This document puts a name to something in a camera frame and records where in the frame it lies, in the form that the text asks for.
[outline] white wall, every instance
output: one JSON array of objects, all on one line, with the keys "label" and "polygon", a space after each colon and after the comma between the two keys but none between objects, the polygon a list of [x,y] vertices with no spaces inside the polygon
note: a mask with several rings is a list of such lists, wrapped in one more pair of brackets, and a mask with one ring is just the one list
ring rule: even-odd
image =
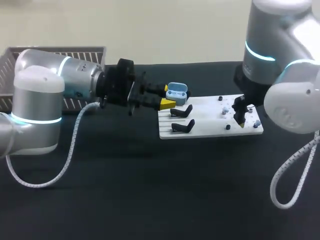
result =
[{"label": "white wall", "polygon": [[[320,1],[314,12],[320,17]],[[106,62],[240,61],[251,0],[0,0],[7,46],[107,46]]]}]

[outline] black clip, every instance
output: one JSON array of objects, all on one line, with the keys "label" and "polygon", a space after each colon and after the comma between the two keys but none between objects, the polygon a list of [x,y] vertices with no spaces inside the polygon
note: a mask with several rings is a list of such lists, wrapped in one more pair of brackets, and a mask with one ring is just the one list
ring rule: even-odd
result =
[{"label": "black clip", "polygon": [[174,117],[187,118],[191,113],[192,109],[193,109],[192,104],[190,104],[185,111],[171,108],[170,109],[171,117],[174,116]]},{"label": "black clip", "polygon": [[173,132],[183,132],[188,134],[190,133],[190,131],[192,130],[195,124],[196,124],[195,120],[192,119],[187,126],[180,125],[177,123],[172,123],[171,128]]}]

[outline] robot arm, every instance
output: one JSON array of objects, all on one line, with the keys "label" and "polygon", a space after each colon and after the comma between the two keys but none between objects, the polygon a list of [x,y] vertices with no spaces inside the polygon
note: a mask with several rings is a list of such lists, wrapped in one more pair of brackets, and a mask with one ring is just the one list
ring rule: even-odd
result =
[{"label": "robot arm", "polygon": [[[58,144],[63,97],[129,107],[163,110],[176,102],[163,99],[165,84],[136,77],[133,61],[120,59],[105,72],[99,64],[27,49],[15,63],[11,115],[0,114],[0,157],[40,155]],[[144,92],[156,94],[151,97]]]},{"label": "robot arm", "polygon": [[41,66],[14,79],[11,115],[0,115],[0,156],[40,155],[58,144],[65,82]]},{"label": "robot arm", "polygon": [[320,129],[319,44],[311,0],[253,0],[244,60],[234,77],[244,93],[233,105],[238,124],[244,124],[248,105],[264,104],[269,117],[290,132]]}]

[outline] metal basket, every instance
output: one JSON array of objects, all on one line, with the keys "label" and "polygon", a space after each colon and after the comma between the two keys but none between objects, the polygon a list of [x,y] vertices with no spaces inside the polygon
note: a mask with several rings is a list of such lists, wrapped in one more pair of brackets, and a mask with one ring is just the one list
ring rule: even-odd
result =
[{"label": "metal basket", "polygon": [[[8,47],[0,57],[0,112],[12,110],[14,94],[15,65],[19,54],[26,49],[36,49],[50,53],[69,56],[93,63],[105,65],[106,47],[104,46],[16,46]],[[63,99],[62,113],[77,113],[88,102],[71,98]]]}]

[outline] white board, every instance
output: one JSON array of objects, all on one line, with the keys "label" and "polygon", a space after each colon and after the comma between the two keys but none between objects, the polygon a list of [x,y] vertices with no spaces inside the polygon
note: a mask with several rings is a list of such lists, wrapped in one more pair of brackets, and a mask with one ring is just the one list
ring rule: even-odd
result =
[{"label": "white board", "polygon": [[[264,132],[264,128],[260,125],[254,128],[259,115],[255,107],[252,113],[245,114],[245,125],[241,128],[234,120],[235,111],[232,108],[235,98],[241,95],[224,95],[223,100],[219,101],[219,96],[203,96],[190,97],[184,106],[177,106],[176,109],[185,111],[189,105],[193,109],[188,117],[171,117],[170,109],[158,112],[159,120],[159,135],[165,139],[193,139],[193,138],[215,138],[215,137],[230,137],[243,135],[259,135]],[[226,115],[222,114],[223,108],[229,109]],[[191,132],[173,132],[171,124],[188,125],[190,120],[194,119],[195,125]],[[226,126],[230,125],[231,129],[226,130]]]}]

